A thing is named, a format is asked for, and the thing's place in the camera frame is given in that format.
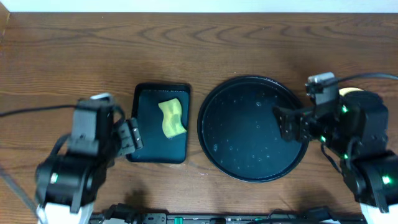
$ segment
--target white wall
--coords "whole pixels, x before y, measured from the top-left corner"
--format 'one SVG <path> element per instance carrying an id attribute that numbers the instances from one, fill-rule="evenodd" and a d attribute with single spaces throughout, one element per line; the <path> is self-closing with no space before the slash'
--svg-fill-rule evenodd
<path id="1" fill-rule="evenodd" d="M 398 0 L 0 0 L 10 12 L 398 12 Z"/>

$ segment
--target black plate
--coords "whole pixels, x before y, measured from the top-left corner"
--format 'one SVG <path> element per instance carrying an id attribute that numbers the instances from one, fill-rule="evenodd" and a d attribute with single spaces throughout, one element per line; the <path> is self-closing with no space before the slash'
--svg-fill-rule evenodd
<path id="1" fill-rule="evenodd" d="M 158 104 L 177 98 L 182 107 L 181 123 L 188 130 L 190 86 L 141 83 L 136 86 L 131 116 L 137 118 L 144 147 L 128 154 L 131 162 L 182 163 L 187 156 L 187 133 L 167 138 L 162 129 L 163 112 Z"/>
<path id="2" fill-rule="evenodd" d="M 288 174 L 308 143 L 285 142 L 272 107 L 301 108 L 300 100 L 270 78 L 238 77 L 216 87 L 198 115 L 198 137 L 209 160 L 231 177 L 267 182 Z"/>

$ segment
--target wooden table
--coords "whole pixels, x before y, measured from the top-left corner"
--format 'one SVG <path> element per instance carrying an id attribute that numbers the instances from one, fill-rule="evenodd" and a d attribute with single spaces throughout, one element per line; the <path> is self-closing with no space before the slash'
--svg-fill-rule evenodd
<path id="1" fill-rule="evenodd" d="M 242 74 L 276 79 L 307 105 L 304 83 L 332 71 L 398 74 L 394 14 L 11 14 L 0 48 L 0 111 L 75 104 L 109 92 L 131 113 L 142 82 L 192 86 L 188 157 L 183 164 L 118 159 L 98 192 L 95 210 L 114 203 L 180 213 L 267 213 L 328 205 L 359 213 L 341 176 L 312 142 L 287 176 L 266 184 L 232 179 L 204 155 L 197 115 L 206 95 Z M 398 149 L 398 82 L 358 80 L 390 109 L 389 147 Z M 1 119 L 0 163 L 33 197 L 34 173 L 57 138 L 70 131 L 72 110 Z M 0 222 L 34 217 L 0 181 Z"/>

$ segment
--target circular black pan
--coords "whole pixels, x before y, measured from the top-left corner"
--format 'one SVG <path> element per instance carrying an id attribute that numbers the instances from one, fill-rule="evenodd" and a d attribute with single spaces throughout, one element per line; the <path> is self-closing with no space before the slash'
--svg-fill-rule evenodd
<path id="1" fill-rule="evenodd" d="M 288 174 L 308 143 L 285 142 L 273 106 L 301 108 L 300 100 L 270 78 L 243 76 L 216 87 L 198 115 L 198 137 L 209 160 L 225 174 L 268 182 Z"/>

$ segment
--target yellow sponge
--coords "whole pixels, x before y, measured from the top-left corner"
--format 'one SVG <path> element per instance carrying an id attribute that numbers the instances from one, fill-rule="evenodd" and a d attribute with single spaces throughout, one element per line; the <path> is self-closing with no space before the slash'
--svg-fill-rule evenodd
<path id="1" fill-rule="evenodd" d="M 187 132 L 181 124 L 182 107 L 178 99 L 174 98 L 158 105 L 163 112 L 162 128 L 166 137 L 171 138 Z"/>

